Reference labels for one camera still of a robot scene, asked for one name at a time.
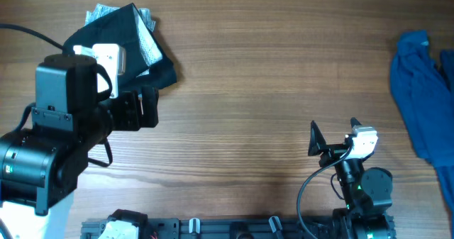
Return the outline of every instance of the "blue cloth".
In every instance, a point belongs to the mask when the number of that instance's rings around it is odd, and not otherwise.
[[[454,52],[441,53],[447,82],[430,58],[428,47],[424,30],[401,36],[391,64],[391,93],[416,154],[436,168],[446,203],[453,211]]]

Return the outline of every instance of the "black cloth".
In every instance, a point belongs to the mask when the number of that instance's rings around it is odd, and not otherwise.
[[[151,66],[147,66],[140,53],[139,37],[135,25],[134,4],[129,4],[116,11],[113,11],[90,24],[80,28],[69,37],[64,46],[72,50],[74,45],[83,45],[90,48],[97,43],[115,43],[126,50],[126,71],[118,76],[118,90],[136,90],[145,85],[159,89],[168,87],[177,82],[173,62],[166,56],[159,43],[151,33],[156,42],[162,59]],[[150,69],[150,74],[137,77],[140,73]]]

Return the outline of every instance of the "wooden surface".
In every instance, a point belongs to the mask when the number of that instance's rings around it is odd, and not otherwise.
[[[179,83],[161,91],[156,129],[112,133],[112,166],[79,177],[68,238],[116,209],[153,218],[295,216],[298,189],[318,168],[307,157],[310,121],[338,143],[351,116],[380,134],[365,166],[394,175],[389,212],[399,238],[450,237],[436,174],[416,157],[389,93],[389,62],[408,29],[427,29],[434,53],[454,48],[454,0],[0,0],[0,21],[63,43],[96,3],[130,2],[152,10]],[[56,52],[0,31],[1,134],[34,100],[36,65]],[[308,186],[304,214],[344,206],[331,174]]]

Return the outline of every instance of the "white plastic part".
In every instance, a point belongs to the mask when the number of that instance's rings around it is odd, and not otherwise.
[[[0,208],[0,218],[14,239],[64,238],[73,202],[74,192],[52,206],[46,216],[37,216],[32,206],[6,201]]]
[[[125,72],[126,51],[117,44],[95,44],[91,48],[75,45],[76,55],[88,55],[96,59],[104,67],[112,82],[111,98],[118,97],[118,76]],[[107,81],[98,74],[98,92],[109,88]]]
[[[125,221],[109,221],[99,239],[138,239],[139,228]]]
[[[371,126],[354,126],[352,128],[353,149],[347,159],[365,158],[370,155],[377,144],[377,131]]]

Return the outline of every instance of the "wood grain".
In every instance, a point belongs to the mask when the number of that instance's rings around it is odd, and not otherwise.
[[[434,54],[454,47],[454,0],[0,0],[0,21],[63,43],[96,3],[135,2],[152,10],[157,39],[176,62],[179,83],[161,91],[160,124],[109,137],[114,163],[79,177],[67,225],[116,209],[149,217],[295,215],[297,191],[318,168],[307,157],[309,124],[327,140],[349,118],[375,126],[366,167],[394,175],[399,238],[449,238],[450,214],[432,166],[416,157],[389,93],[397,36],[427,29]],[[34,100],[34,69],[57,50],[0,31],[0,133]],[[101,148],[90,153],[105,158]],[[326,172],[308,186],[306,214],[343,206]]]

